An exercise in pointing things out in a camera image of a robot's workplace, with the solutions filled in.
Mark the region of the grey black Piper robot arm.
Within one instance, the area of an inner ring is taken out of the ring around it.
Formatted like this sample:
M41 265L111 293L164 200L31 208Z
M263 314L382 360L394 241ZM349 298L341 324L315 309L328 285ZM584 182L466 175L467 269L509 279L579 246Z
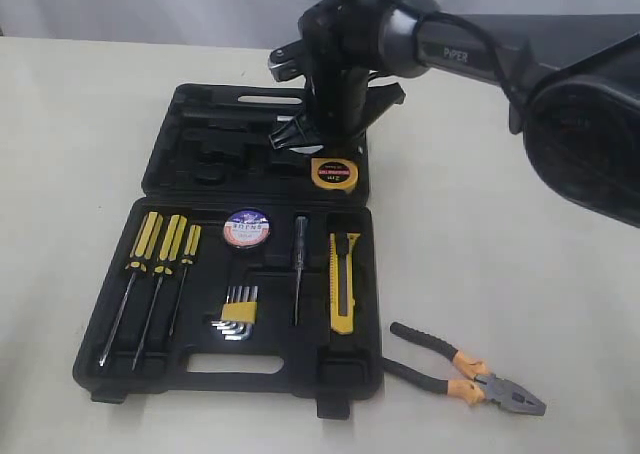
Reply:
M509 131L564 199L639 222L639 18L635 14L452 15L434 0L322 0L275 49L277 81L305 80L276 149L340 145L403 99L375 77L432 69L499 87Z

